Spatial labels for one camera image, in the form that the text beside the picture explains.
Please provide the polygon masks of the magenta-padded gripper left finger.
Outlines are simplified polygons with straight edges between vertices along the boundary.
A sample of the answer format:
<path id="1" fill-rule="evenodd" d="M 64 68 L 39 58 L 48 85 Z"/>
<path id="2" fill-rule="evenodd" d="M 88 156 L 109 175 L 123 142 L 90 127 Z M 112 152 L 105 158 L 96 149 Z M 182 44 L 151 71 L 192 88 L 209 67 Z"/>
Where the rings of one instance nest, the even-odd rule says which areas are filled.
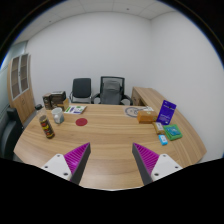
<path id="1" fill-rule="evenodd" d="M 42 169 L 78 185 L 90 153 L 90 143 L 85 143 L 66 154 L 56 154 Z"/>

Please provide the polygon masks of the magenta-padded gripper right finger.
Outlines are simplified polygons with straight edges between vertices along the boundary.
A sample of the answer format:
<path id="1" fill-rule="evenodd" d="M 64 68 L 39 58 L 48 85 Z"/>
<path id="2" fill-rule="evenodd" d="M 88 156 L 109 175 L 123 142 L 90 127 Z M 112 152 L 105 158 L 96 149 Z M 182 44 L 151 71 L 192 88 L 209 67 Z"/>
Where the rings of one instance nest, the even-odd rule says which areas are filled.
<path id="1" fill-rule="evenodd" d="M 137 143 L 133 144 L 132 153 L 144 185 L 182 169 L 168 154 L 157 154 Z"/>

